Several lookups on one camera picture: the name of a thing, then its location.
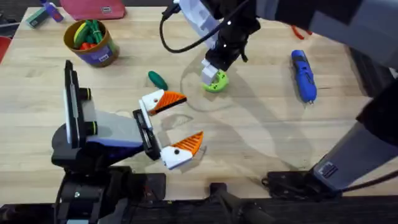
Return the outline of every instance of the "black cylinder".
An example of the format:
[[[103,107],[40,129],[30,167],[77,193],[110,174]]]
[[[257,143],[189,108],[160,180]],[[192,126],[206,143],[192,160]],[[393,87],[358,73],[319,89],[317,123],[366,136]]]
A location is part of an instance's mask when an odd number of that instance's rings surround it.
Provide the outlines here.
[[[98,134],[98,125],[96,121],[85,122],[86,135],[92,136]]]
[[[90,88],[79,88],[79,97],[81,100],[91,100],[91,89]]]

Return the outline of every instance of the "green toy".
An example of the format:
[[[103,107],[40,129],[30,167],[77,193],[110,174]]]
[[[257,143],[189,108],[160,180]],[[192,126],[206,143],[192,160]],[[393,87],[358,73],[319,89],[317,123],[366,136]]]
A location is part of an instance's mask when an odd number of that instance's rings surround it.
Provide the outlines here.
[[[78,28],[78,30],[75,33],[75,36],[73,37],[73,41],[74,41],[73,46],[76,49],[79,49],[81,44],[84,43],[89,31],[90,31],[90,28],[87,26],[86,23],[82,23],[80,25],[80,27]]]
[[[90,35],[86,36],[86,42],[89,43],[89,44],[96,44],[93,34],[90,34]]]
[[[152,83],[155,84],[157,88],[160,88],[165,91],[169,89],[164,79],[158,73],[150,71],[148,72],[148,76],[149,79],[152,81]]]
[[[223,91],[229,83],[229,78],[226,73],[222,70],[218,70],[216,79],[211,85],[203,84],[203,88],[211,93],[218,93]]]
[[[99,44],[102,40],[102,33],[100,31],[100,26],[98,25],[97,20],[93,20],[93,22],[86,20],[86,25],[90,28],[91,33],[94,35],[94,39],[96,44]]]

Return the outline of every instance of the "blue screwdriver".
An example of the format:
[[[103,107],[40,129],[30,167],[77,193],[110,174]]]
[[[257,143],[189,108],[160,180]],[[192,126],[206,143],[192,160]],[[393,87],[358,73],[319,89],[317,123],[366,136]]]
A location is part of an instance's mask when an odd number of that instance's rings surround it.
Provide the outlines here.
[[[313,79],[310,63],[303,50],[294,50],[292,52],[292,61],[295,69],[295,79],[304,103],[313,104],[317,98],[317,86]]]

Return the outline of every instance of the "wooden tabletop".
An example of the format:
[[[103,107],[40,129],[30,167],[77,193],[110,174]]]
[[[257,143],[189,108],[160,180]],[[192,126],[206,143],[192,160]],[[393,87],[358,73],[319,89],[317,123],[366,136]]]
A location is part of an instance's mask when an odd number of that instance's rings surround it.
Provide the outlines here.
[[[29,8],[27,16],[38,8]],[[268,197],[259,180],[272,170],[307,170],[319,161],[354,124],[369,101],[361,91],[346,47],[312,35],[298,40],[289,26],[261,21],[246,48],[248,63],[238,59],[228,70],[230,84],[222,93],[205,92],[200,84],[201,45],[170,54],[160,43],[162,7],[130,7],[121,20],[104,21],[120,57],[106,68],[93,68],[63,44],[73,19],[49,19],[33,30],[24,22],[0,65],[0,203],[53,202],[63,170],[51,163],[54,131],[65,122],[63,68],[71,60],[80,85],[93,91],[97,110],[130,116],[138,99],[156,90],[150,70],[161,74],[170,90],[188,103],[152,118],[163,141],[178,141],[204,130],[201,151],[189,164],[172,171],[144,153],[119,164],[136,172],[165,172],[167,199],[203,198],[211,182],[226,182],[239,197]],[[165,23],[173,48],[198,39],[181,14]],[[303,49],[318,86],[315,104],[297,96],[290,53]],[[369,180],[397,169],[392,161]],[[397,194],[398,181],[353,192],[355,195]]]

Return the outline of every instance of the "black cable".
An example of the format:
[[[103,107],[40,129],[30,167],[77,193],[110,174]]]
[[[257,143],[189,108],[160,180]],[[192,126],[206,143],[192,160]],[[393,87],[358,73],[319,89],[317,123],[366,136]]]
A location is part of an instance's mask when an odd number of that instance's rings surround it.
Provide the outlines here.
[[[217,195],[216,198],[218,199],[221,207],[223,208],[227,223],[228,224],[233,224],[232,219],[231,219],[231,215],[229,214],[229,211],[228,211],[228,209],[227,209],[227,207],[225,205],[225,202],[224,202],[223,198],[218,193],[216,193],[216,195]]]
[[[249,1],[251,0],[245,0],[244,2],[242,2],[233,12],[231,12],[228,16],[226,16],[224,18],[224,20],[218,24],[212,31],[210,31],[208,34],[206,34],[205,36],[203,36],[201,39],[197,40],[196,42],[175,50],[175,49],[171,49],[167,44],[166,41],[164,39],[164,35],[163,35],[163,24],[164,22],[173,14],[179,11],[179,6],[178,4],[174,4],[172,6],[169,6],[166,11],[163,13],[163,18],[160,21],[160,26],[159,26],[159,34],[160,34],[160,40],[162,41],[163,47],[166,48],[166,50],[168,50],[169,52],[173,53],[173,54],[179,54],[179,53],[183,53],[186,52],[188,50],[191,50],[195,47],[197,47],[198,45],[200,45],[201,43],[203,43],[204,41],[206,41],[207,39],[209,39],[211,36],[215,35],[218,31],[220,31],[221,28],[224,28],[226,26],[228,26],[228,22],[232,19],[232,17],[234,17],[240,10],[242,10],[247,3],[249,3]]]
[[[358,185],[355,185],[355,186],[352,186],[352,187],[347,187],[345,189],[339,190],[339,192],[344,193],[344,192],[350,192],[350,191],[354,191],[354,190],[363,189],[363,188],[366,188],[366,187],[371,187],[373,185],[380,184],[380,183],[383,183],[385,181],[391,180],[391,179],[393,179],[395,177],[398,177],[398,170],[395,170],[394,172],[391,172],[391,173],[389,173],[387,175],[384,175],[382,177],[379,177],[377,179],[370,180],[370,181],[365,182],[363,184],[358,184]]]

